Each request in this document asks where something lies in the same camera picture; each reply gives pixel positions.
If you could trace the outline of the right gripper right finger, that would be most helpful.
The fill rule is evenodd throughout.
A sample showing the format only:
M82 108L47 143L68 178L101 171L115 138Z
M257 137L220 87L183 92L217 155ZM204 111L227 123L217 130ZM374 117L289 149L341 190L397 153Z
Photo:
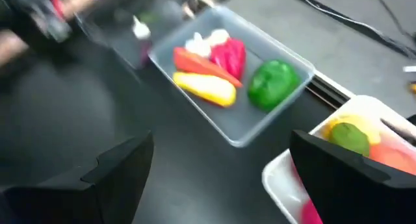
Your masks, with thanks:
M324 223L415 224L415 176L303 131L290 153Z

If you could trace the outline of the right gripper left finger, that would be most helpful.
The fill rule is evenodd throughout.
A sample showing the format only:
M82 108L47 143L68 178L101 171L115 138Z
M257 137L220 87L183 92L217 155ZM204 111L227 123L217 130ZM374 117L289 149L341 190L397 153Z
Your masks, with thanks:
M2 223L132 223L153 159L151 132L34 185L1 189Z

